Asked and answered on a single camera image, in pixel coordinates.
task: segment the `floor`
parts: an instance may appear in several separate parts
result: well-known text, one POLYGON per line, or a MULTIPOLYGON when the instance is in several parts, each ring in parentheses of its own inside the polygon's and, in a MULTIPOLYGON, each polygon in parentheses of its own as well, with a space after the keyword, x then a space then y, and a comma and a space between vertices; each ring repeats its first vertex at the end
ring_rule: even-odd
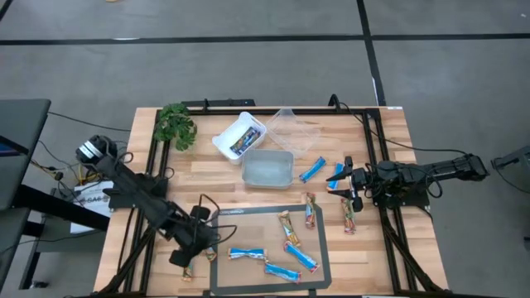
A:
MULTIPOLYGON (((416 147, 459 148, 489 161, 530 143, 526 0, 0 0, 0 7, 4 3, 0 99, 47 98, 57 113, 126 128, 141 106, 204 98, 320 105, 336 93, 349 105, 403 106, 416 147), (367 12, 364 28, 358 3, 367 12), (365 40, 366 25, 371 36, 365 40), (309 34, 347 41, 178 38, 309 34), (390 41, 395 35, 399 40, 390 41), (422 37, 413 41, 412 35, 422 37), (82 39, 88 41, 71 41, 82 39)), ((75 148, 95 133, 128 139, 50 116, 41 140, 73 161, 75 148)), ((34 157, 56 165, 41 146, 34 157)), ((419 163, 452 157, 417 152, 419 163)), ((516 166, 505 175, 530 190, 516 166)), ((25 182, 44 191, 55 186, 34 169, 25 182)), ((528 296, 528 195, 493 172, 481 183, 452 180, 443 186, 444 196, 431 203, 450 288, 528 296)), ((91 292, 99 251, 47 253, 36 279, 50 287, 18 291, 29 249, 18 248, 1 297, 91 292)))

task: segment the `green leaves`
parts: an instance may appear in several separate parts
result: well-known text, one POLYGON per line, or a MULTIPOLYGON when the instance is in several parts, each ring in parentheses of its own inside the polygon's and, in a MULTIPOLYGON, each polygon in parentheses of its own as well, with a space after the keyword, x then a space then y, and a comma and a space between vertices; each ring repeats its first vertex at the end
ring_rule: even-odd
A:
POLYGON ((188 117, 190 112, 182 103, 165 106, 159 113, 155 138, 158 141, 170 141, 175 138, 175 148, 178 151, 188 149, 195 142, 197 126, 188 117))

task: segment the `wooden tabletop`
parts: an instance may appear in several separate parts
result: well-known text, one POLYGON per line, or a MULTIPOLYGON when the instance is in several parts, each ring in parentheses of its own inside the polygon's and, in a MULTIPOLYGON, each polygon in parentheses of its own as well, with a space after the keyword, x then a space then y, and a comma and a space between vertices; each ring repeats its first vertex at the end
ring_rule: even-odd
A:
MULTIPOLYGON (((128 150, 134 153, 134 160, 128 164, 133 171, 145 171, 156 112, 156 108, 138 108, 136 111, 128 143, 128 150)), ((403 110, 381 108, 381 115, 385 137, 411 146, 403 110)), ((170 149, 168 166, 175 170, 175 175, 170 179, 167 198, 189 211, 194 204, 198 203, 200 193, 206 193, 216 200, 221 209, 304 204, 302 194, 307 191, 315 193, 316 203, 322 208, 325 219, 325 236, 332 276, 331 286, 325 290, 317 290, 317 294, 391 294, 392 284, 378 210, 372 205, 371 199, 363 198, 364 209, 356 214, 357 233, 347 235, 344 233, 343 213, 337 196, 329 195, 325 190, 325 179, 333 175, 335 163, 344 162, 345 156, 352 156, 357 166, 363 166, 364 163, 369 162, 363 125, 349 115, 299 116, 300 120, 312 127, 318 127, 321 135, 303 158, 295 160, 295 173, 298 175, 309 169, 318 156, 326 159, 326 166, 307 184, 302 184, 295 179, 293 185, 287 190, 259 190, 244 187, 241 167, 231 165, 211 141, 213 136, 219 135, 236 118, 237 116, 193 117, 198 127, 195 145, 185 152, 179 152, 173 146, 170 149)), ((270 117, 257 116, 256 118, 265 123, 270 117)), ((380 161, 379 147, 377 142, 375 143, 378 161, 380 161)), ((387 145, 391 160, 415 162, 412 150, 392 143, 387 145)), ((161 145, 157 147, 155 173, 158 172, 157 163, 160 160, 161 148, 161 145)), ((259 148, 280 149, 268 137, 259 148)), ((339 188, 346 188, 345 180, 340 182, 339 188)), ((129 211, 130 209, 120 209, 114 212, 110 219, 94 284, 95 291, 106 286, 116 273, 129 211)), ((447 287, 431 220, 415 207, 402 208, 402 213, 412 255, 438 286, 447 287)), ((133 226, 134 220, 129 226, 126 253, 123 259, 127 257, 130 250, 133 226)), ((196 261, 194 260, 195 278, 193 281, 181 280, 182 268, 168 262, 171 252, 177 247, 174 241, 167 242, 157 236, 147 289, 148 295, 201 295, 203 290, 209 289, 210 265, 205 257, 197 257, 196 261)), ((398 252, 396 256, 402 288, 406 288, 402 259, 398 252)), ((139 287, 142 265, 143 255, 137 262, 132 286, 134 290, 139 287)), ((307 295, 307 291, 289 292, 289 294, 307 295)))

